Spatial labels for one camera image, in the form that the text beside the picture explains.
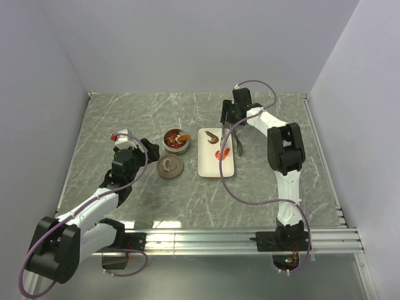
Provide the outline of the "brown round lunch box lid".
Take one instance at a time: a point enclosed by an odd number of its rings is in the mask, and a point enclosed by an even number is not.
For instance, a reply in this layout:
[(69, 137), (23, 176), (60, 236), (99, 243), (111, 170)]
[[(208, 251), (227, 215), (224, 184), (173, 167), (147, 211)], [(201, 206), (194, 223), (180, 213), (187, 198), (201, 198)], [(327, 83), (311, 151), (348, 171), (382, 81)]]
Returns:
[(175, 179), (184, 170), (183, 160), (175, 154), (167, 154), (159, 158), (156, 171), (163, 179)]

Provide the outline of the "orange fried food piece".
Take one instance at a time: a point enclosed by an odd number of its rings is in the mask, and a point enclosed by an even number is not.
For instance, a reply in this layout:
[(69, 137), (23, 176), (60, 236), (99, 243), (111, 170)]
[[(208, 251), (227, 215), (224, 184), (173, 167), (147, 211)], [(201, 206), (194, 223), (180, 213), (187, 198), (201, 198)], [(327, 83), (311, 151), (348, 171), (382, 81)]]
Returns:
[(179, 143), (183, 143), (183, 142), (186, 142), (186, 141), (188, 141), (188, 140), (190, 140), (190, 135), (181, 135), (181, 136), (179, 136), (178, 138), (177, 138), (177, 142), (179, 142)]

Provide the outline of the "grey raw shrimp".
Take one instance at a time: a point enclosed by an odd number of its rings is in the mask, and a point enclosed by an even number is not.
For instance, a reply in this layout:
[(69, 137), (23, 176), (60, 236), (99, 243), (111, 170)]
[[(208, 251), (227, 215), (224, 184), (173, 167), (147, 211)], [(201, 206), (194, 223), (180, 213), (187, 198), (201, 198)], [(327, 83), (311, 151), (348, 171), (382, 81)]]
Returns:
[(213, 133), (210, 132), (210, 131), (205, 131), (205, 133), (206, 133), (206, 136), (207, 136), (207, 141), (208, 141), (208, 143), (210, 143), (210, 144), (216, 144), (216, 143), (219, 142), (219, 138), (218, 138), (217, 135), (213, 134)]

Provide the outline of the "steel serving tongs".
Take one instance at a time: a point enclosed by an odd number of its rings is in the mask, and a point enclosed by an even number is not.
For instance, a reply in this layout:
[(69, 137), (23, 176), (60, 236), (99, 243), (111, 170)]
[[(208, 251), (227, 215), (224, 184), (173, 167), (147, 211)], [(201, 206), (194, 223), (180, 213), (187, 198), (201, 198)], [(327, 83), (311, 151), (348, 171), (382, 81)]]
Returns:
[(223, 144), (226, 139), (226, 125), (229, 126), (229, 131), (231, 131), (230, 136), (232, 137), (232, 140), (234, 141), (234, 143), (236, 145), (236, 152), (237, 152), (238, 156), (242, 156), (243, 152), (244, 152), (243, 144), (240, 142), (238, 135), (236, 133), (236, 130), (233, 129), (233, 125), (227, 123), (226, 121), (223, 121), (221, 123), (221, 138), (219, 140), (220, 149), (223, 148)]

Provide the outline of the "red cooked shrimp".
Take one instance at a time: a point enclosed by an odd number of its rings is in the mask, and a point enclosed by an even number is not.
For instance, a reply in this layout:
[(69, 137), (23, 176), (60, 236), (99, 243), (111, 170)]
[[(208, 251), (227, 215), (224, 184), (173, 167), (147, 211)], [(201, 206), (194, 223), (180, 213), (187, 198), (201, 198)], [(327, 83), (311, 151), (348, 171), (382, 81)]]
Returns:
[(222, 150), (216, 151), (215, 152), (215, 157), (218, 160), (220, 160), (220, 159), (225, 160), (230, 152), (231, 152), (231, 148), (227, 147), (227, 148), (224, 148), (223, 151)]

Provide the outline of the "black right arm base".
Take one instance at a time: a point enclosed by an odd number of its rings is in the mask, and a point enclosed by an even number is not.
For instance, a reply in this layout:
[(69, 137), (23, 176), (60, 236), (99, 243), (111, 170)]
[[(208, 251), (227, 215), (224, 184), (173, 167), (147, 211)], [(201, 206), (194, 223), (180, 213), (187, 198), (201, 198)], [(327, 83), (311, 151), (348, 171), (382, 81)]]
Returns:
[(303, 266), (300, 252), (305, 252), (308, 258), (312, 249), (311, 237), (307, 231), (291, 232), (276, 228), (274, 232), (258, 231), (249, 240), (256, 243), (257, 252), (271, 253), (274, 267), (280, 273), (286, 274)]

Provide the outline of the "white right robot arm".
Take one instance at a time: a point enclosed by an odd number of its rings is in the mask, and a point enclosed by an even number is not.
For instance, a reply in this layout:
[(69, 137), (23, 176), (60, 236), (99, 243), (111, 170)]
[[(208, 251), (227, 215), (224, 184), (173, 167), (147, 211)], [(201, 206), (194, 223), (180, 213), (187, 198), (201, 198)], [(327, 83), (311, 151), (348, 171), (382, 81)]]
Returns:
[(231, 128), (222, 137), (221, 149), (226, 148), (225, 140), (234, 133), (236, 127), (248, 124), (264, 134), (267, 139), (267, 161), (274, 171), (277, 181), (278, 198), (263, 202), (248, 202), (238, 198), (225, 183), (222, 164), (219, 173), (225, 190), (240, 203), (260, 206), (278, 204), (277, 227), (282, 229), (275, 235), (276, 244), (284, 250), (291, 249), (298, 241), (294, 230), (304, 231), (307, 217), (300, 207), (299, 179), (306, 160), (303, 137), (299, 124), (288, 123), (267, 112), (266, 107), (253, 104), (250, 99), (222, 102), (221, 124), (229, 123)]

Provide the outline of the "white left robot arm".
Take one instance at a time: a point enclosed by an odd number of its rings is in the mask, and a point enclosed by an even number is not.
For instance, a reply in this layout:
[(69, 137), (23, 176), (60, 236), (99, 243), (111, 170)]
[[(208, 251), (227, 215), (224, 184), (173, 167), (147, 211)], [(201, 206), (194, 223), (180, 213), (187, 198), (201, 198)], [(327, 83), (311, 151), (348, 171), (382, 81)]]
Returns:
[(116, 145), (111, 168), (94, 194), (57, 218), (42, 218), (35, 229), (23, 269), (55, 283), (68, 282), (79, 264), (104, 248), (142, 253), (145, 234), (131, 238), (125, 225), (106, 217), (130, 195), (148, 164), (160, 158), (159, 146), (140, 139)]

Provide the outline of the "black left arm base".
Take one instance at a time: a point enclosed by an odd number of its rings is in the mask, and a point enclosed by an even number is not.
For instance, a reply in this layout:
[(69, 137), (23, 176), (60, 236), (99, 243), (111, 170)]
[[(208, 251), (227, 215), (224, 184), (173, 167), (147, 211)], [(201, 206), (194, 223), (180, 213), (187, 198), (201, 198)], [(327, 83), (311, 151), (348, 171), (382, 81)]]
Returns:
[[(147, 234), (144, 232), (127, 232), (125, 225), (119, 221), (104, 218), (100, 220), (100, 224), (111, 226), (116, 230), (114, 241), (102, 248), (101, 251), (106, 253), (123, 253), (118, 257), (102, 257), (103, 271), (111, 276), (124, 278), (140, 273), (148, 264), (148, 255), (144, 252)], [(144, 256), (143, 265), (136, 271), (127, 274), (116, 274), (112, 270), (124, 270), (129, 262), (130, 254), (141, 254)]]

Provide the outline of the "round steel lunch box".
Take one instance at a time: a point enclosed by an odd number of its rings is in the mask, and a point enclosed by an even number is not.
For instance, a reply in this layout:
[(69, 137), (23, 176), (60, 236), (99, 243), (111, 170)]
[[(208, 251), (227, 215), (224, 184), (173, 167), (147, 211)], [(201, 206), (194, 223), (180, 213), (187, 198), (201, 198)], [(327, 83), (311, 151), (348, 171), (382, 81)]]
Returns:
[(186, 142), (177, 142), (177, 138), (185, 134), (189, 135), (186, 131), (179, 128), (167, 131), (162, 139), (165, 150), (170, 154), (184, 154), (189, 149), (191, 138)]

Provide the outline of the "white rectangular plate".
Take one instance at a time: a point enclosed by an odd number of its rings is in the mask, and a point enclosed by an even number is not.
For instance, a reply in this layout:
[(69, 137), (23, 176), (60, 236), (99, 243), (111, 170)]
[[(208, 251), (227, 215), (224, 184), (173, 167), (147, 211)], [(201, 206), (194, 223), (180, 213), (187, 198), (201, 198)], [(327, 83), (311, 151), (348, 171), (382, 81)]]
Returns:
[[(220, 178), (219, 160), (216, 153), (220, 150), (220, 140), (216, 144), (211, 144), (212, 139), (206, 132), (217, 136), (222, 136), (221, 128), (201, 128), (197, 132), (197, 173), (203, 178)], [(234, 150), (232, 137), (229, 136), (226, 142), (229, 153), (222, 160), (222, 174), (225, 178), (234, 175)]]

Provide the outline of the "aluminium front frame rail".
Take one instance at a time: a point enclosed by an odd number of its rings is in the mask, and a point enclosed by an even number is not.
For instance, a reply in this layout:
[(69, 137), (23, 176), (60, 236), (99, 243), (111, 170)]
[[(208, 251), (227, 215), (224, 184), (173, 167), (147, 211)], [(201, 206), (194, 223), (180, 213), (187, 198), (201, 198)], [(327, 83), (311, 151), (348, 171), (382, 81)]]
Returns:
[[(144, 252), (149, 256), (184, 256), (184, 255), (247, 255), (271, 254), (257, 252), (256, 243), (249, 238), (262, 230), (257, 229), (149, 229), (142, 231), (128, 230), (130, 233), (146, 233)], [(105, 252), (102, 248), (114, 241), (115, 230), (104, 226), (92, 229), (85, 234), (64, 232), (44, 242), (39, 252), (54, 251), (64, 258), (74, 254), (81, 259), (95, 253), (105, 255), (123, 255), (123, 253)], [(359, 254), (364, 248), (355, 229), (315, 229), (310, 234), (311, 254)]]

